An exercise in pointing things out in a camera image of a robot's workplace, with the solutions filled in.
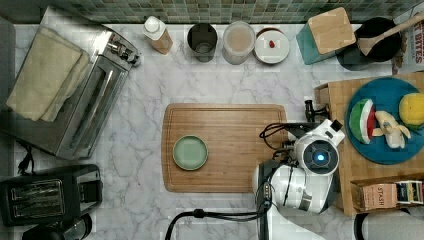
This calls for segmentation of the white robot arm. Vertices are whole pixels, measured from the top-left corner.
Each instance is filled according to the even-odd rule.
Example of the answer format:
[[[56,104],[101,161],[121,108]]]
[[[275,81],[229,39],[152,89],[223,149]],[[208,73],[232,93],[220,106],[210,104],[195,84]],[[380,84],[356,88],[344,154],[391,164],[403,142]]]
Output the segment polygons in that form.
[[[296,225],[282,214],[289,208],[319,214],[335,198],[340,157],[337,146],[345,138],[336,120],[321,123],[272,123],[260,134],[262,139],[286,130],[295,140],[275,151],[283,159],[259,164],[253,174],[258,211],[258,240],[325,240]]]

